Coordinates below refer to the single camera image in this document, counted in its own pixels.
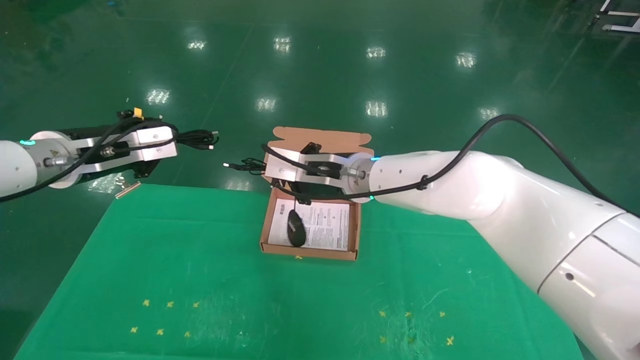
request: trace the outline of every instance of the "computer mouse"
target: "computer mouse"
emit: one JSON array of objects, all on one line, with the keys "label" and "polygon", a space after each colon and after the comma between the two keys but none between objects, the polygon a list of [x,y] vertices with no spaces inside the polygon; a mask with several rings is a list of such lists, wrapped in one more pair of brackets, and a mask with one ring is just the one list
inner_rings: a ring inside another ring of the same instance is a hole
[{"label": "computer mouse", "polygon": [[307,242],[307,230],[300,215],[295,210],[289,212],[287,219],[287,237],[294,247],[301,247]]}]

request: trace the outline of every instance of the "green tablecloth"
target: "green tablecloth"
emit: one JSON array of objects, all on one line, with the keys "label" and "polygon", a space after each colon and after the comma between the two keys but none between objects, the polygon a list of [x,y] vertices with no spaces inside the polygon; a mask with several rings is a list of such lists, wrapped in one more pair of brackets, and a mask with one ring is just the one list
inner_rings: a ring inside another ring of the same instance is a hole
[{"label": "green tablecloth", "polygon": [[467,223],[363,206],[358,261],[263,254],[263,193],[113,202],[16,359],[581,359]]}]

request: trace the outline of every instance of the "green epoxy floor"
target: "green epoxy floor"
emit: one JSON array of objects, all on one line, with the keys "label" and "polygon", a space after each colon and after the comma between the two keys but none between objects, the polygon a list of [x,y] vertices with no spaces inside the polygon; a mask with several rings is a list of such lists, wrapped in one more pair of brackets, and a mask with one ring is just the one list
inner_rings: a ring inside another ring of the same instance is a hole
[{"label": "green epoxy floor", "polygon": [[[509,112],[640,211],[640,38],[599,30],[625,19],[586,28],[599,6],[0,0],[0,137],[109,124],[115,111],[141,106],[181,129],[221,134],[215,151],[181,148],[146,182],[265,192],[259,177],[221,163],[261,157],[274,126],[366,132],[376,154],[393,154],[457,149],[487,117]],[[289,52],[276,50],[274,39],[286,37]],[[206,44],[189,49],[195,41]],[[385,56],[368,58],[370,47]],[[168,90],[167,102],[147,104],[152,89]],[[273,111],[259,111],[261,98],[275,100]],[[368,101],[384,102],[387,116],[368,116]],[[479,149],[579,187],[512,124]],[[15,352],[112,199],[84,184],[0,206],[1,357]]]}]

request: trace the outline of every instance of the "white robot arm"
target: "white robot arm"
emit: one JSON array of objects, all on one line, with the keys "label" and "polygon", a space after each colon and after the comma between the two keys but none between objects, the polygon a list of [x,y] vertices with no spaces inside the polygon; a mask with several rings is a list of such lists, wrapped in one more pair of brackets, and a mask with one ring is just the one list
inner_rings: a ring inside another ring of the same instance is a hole
[{"label": "white robot arm", "polygon": [[516,120],[536,133],[599,193],[542,133],[516,115],[492,119],[460,152],[343,158],[263,145],[269,154],[264,171],[275,179],[344,192],[311,197],[274,183],[297,199],[367,202],[375,195],[385,204],[466,220],[600,360],[640,359],[640,219],[602,200],[607,199],[603,194],[595,197],[547,179],[511,158],[470,151],[503,120]]}]

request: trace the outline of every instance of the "cardboard box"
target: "cardboard box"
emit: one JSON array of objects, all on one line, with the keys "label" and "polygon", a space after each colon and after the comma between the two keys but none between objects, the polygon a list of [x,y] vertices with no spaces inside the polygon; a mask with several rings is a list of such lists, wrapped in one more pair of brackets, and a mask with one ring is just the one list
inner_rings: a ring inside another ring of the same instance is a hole
[{"label": "cardboard box", "polygon": [[[303,129],[299,127],[282,127],[278,126],[273,129],[273,134],[281,140],[275,140],[268,143],[270,147],[279,147],[281,149],[300,151],[308,143],[314,142],[322,145],[321,152],[330,153],[349,153],[349,152],[366,152],[373,156],[373,150],[362,147],[371,141],[371,135],[363,133],[347,133],[343,131],[325,131],[316,129]],[[268,155],[265,155],[264,161],[267,161]],[[265,180],[271,182],[270,177],[263,176]],[[315,202],[331,202],[337,204],[349,204],[349,243],[347,251],[342,250],[323,250],[309,249],[303,247],[291,247],[283,245],[273,245],[268,243],[269,232],[271,230],[271,222],[275,211],[277,199],[293,200],[293,196],[274,188],[271,191],[269,205],[267,206],[267,214],[260,235],[260,248],[262,252],[269,254],[283,254],[292,256],[309,256],[312,258],[327,258],[338,260],[355,261],[358,258],[358,249],[360,247],[360,226],[362,205],[348,200],[315,200]]]}]

